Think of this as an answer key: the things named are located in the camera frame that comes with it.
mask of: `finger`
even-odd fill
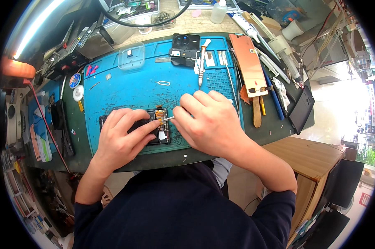
[[[181,133],[182,137],[190,144],[191,147],[197,148],[196,143],[193,141],[193,139],[189,136],[187,131],[180,125],[180,123],[176,119],[172,119],[171,123],[173,123],[176,126],[176,129]]]
[[[172,113],[178,121],[178,124],[180,124],[185,130],[190,131],[190,127],[194,125],[194,118],[180,106],[176,106],[172,110]]]
[[[203,91],[196,91],[193,94],[193,97],[195,97],[196,100],[198,100],[200,103],[207,107],[215,103],[215,100]]]
[[[152,132],[160,125],[159,120],[153,120],[141,127],[138,127],[136,130],[129,133],[125,138],[131,147],[138,144],[147,134]]]
[[[139,143],[137,143],[131,151],[131,156],[133,156],[133,159],[143,150],[143,148],[153,139],[155,139],[154,134],[148,134],[146,135]]]
[[[200,103],[195,97],[185,93],[180,100],[180,106],[185,108],[193,116],[199,115],[203,111],[203,104]]]
[[[115,127],[115,125],[120,121],[120,119],[127,114],[128,112],[131,112],[132,109],[130,108],[123,108],[114,110],[110,113],[110,115],[107,117],[106,122],[103,124],[102,129],[111,129]]]
[[[115,129],[120,131],[122,134],[126,134],[126,132],[132,127],[134,122],[141,120],[141,119],[149,119],[150,115],[147,111],[142,109],[132,110],[126,113],[115,125]]]
[[[208,95],[218,102],[229,102],[229,100],[225,96],[214,90],[210,91]]]

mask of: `person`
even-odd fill
[[[297,182],[291,167],[246,136],[235,108],[211,91],[184,94],[173,125],[191,147],[257,175],[271,193],[248,216],[222,195],[203,163],[146,170],[103,209],[110,174],[133,160],[155,135],[151,121],[127,134],[144,110],[111,112],[75,194],[74,248],[286,248]]]

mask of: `fluorescent light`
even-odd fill
[[[15,59],[19,58],[21,52],[23,51],[24,47],[29,43],[31,38],[35,35],[38,28],[41,24],[46,20],[46,18],[62,3],[64,0],[54,0],[42,13],[37,17],[35,22],[31,24],[31,27],[27,31],[26,35],[24,36],[23,40],[20,43],[19,48],[14,56]]]

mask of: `pink object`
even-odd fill
[[[192,13],[191,13],[191,16],[192,17],[199,17],[201,15],[201,10],[194,10]]]

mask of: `wooden cabinet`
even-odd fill
[[[291,222],[289,246],[296,237],[297,227],[312,216],[329,171],[344,158],[344,148],[296,137],[286,137],[263,148],[286,161],[298,173],[296,208]]]

